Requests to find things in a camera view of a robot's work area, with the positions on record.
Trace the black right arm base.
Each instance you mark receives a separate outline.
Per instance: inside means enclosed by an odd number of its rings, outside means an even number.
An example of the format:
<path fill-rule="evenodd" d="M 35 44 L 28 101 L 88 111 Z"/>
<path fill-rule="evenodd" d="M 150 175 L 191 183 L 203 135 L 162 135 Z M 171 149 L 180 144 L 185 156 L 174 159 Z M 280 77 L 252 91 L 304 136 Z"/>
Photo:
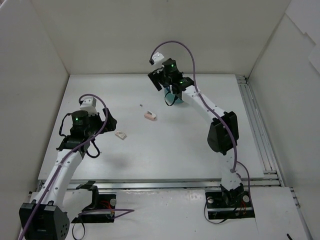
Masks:
<path fill-rule="evenodd" d="M 215 224 L 227 220 L 254 219 L 256 217 L 248 191 L 237 196 L 232 203 L 226 203 L 220 191 L 205 192 L 205 200 L 205 216 Z"/>

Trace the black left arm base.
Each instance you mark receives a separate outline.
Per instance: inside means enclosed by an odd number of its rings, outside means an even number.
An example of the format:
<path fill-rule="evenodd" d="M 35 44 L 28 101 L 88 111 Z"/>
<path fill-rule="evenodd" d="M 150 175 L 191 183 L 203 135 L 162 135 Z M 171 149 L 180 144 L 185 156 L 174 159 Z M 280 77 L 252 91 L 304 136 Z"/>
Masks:
<path fill-rule="evenodd" d="M 80 184 L 76 190 L 87 190 L 91 192 L 92 201 L 91 203 L 82 209 L 82 212 L 91 210 L 103 210 L 103 209 L 115 209 L 115 203 L 112 204 L 112 200 L 116 201 L 116 194 L 114 193 L 99 193 L 99 189 L 96 185 Z M 115 213 L 112 212 L 101 212 L 101 213 L 88 213 L 81 216 L 76 216 L 71 223 L 78 224 L 100 224 L 100 223 L 113 223 Z"/>

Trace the white staples box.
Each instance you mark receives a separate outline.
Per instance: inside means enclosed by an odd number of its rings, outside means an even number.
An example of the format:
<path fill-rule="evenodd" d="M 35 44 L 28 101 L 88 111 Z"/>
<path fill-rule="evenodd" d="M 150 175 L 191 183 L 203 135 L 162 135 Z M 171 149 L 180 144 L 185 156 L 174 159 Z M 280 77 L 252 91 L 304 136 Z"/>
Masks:
<path fill-rule="evenodd" d="M 121 140 L 124 140 L 127 137 L 127 134 L 124 133 L 123 131 L 116 131 L 114 133 L 118 138 L 120 138 Z"/>

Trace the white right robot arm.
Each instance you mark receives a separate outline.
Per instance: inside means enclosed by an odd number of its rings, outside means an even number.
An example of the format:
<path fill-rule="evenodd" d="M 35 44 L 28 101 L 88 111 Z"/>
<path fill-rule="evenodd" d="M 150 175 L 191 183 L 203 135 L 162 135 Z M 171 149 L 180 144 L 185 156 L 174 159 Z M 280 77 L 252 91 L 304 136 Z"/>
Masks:
<path fill-rule="evenodd" d="M 184 76 L 172 58 L 164 61 L 161 67 L 147 76 L 158 91 L 166 89 L 169 94 L 174 95 L 173 103 L 177 99 L 182 100 L 206 120 L 209 124 L 207 143 L 214 152 L 226 157 L 228 151 L 233 150 L 234 156 L 230 160 L 221 161 L 220 189 L 222 202 L 229 207 L 235 207 L 242 201 L 245 193 L 240 174 L 236 171 L 239 139 L 237 115 L 210 101 L 198 88 L 196 79 Z"/>

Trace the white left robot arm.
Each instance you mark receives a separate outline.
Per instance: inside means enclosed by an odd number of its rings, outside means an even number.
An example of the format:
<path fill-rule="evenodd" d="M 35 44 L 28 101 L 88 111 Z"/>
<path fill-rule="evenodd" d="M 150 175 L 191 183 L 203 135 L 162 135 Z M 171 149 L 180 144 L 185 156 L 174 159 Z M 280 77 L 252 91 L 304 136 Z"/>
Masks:
<path fill-rule="evenodd" d="M 19 209 L 22 232 L 21 240 L 64 240 L 69 232 L 70 223 L 81 210 L 96 209 L 100 197 L 95 185 L 80 185 L 75 192 L 75 202 L 64 204 L 68 185 L 88 153 L 95 138 L 116 129 L 117 120 L 107 107 L 103 108 L 102 120 L 95 107 L 81 107 L 70 113 L 72 126 L 64 135 L 57 148 L 57 159 L 37 195 Z"/>

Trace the pink white mini stapler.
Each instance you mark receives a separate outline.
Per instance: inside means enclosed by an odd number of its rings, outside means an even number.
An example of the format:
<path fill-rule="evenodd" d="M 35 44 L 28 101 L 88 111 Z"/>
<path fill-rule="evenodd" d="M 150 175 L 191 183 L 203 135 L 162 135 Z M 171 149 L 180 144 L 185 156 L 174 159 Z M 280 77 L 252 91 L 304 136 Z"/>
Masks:
<path fill-rule="evenodd" d="M 144 117 L 150 121 L 156 121 L 157 120 L 157 115 L 153 113 L 152 111 L 147 110 L 144 113 Z"/>

